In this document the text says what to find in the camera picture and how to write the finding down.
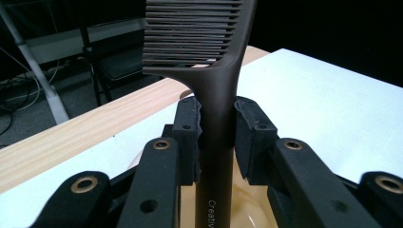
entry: comb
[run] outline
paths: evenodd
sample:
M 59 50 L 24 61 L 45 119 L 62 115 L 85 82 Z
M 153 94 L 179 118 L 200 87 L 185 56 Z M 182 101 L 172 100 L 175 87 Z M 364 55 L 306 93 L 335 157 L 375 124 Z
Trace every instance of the comb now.
M 201 104 L 196 227 L 230 224 L 234 102 L 256 4 L 146 0 L 143 73 L 185 84 Z

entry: clamp jaw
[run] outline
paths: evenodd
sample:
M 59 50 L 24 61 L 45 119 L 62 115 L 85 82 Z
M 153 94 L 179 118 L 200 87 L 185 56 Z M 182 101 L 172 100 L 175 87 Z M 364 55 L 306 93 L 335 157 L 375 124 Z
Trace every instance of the clamp jaw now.
M 238 97 L 236 157 L 250 185 L 267 185 L 279 227 L 400 227 L 403 180 L 369 172 L 359 184 L 338 177 L 314 150 L 280 139 L 254 101 Z M 174 124 L 144 148 L 137 166 L 109 180 L 83 172 L 66 180 L 32 227 L 180 227 L 181 185 L 200 176 L 200 105 L 178 104 Z

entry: screw hole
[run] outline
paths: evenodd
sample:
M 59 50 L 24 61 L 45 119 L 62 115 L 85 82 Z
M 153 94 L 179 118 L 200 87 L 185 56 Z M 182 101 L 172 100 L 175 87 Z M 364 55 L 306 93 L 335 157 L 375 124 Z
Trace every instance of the screw hole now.
M 146 200 L 140 205 L 140 210 L 145 213 L 153 213 L 158 208 L 158 202 L 153 199 Z
M 156 141 L 153 144 L 154 149 L 158 149 L 158 150 L 167 149 L 167 148 L 169 148 L 169 146 L 171 146 L 171 143 L 169 141 L 164 141 L 164 140 Z
M 71 187 L 70 190 L 76 194 L 82 194 L 91 191 L 98 184 L 98 179 L 94 176 L 87 176 L 77 179 Z
M 300 150 L 302 149 L 302 145 L 299 142 L 287 141 L 285 142 L 285 147 L 293 150 Z
M 330 201 L 330 205 L 336 212 L 345 213 L 348 209 L 347 205 L 340 200 Z
M 377 185 L 387 191 L 396 194 L 403 194 L 403 183 L 399 180 L 395 180 L 386 176 L 379 176 L 375 178 L 375 182 Z

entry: comb teeth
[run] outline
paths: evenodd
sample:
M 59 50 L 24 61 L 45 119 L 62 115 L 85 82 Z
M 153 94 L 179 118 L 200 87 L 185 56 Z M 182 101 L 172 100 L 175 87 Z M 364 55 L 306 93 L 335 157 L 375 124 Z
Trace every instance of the comb teeth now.
M 241 0 L 146 0 L 145 67 L 210 66 L 225 54 Z

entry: wood grain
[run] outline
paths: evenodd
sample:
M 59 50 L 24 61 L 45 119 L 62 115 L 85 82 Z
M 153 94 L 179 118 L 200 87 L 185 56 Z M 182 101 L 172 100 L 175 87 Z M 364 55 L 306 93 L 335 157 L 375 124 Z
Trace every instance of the wood grain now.
M 247 47 L 243 65 L 268 52 Z M 163 79 L 0 150 L 0 193 L 176 103 L 188 88 Z

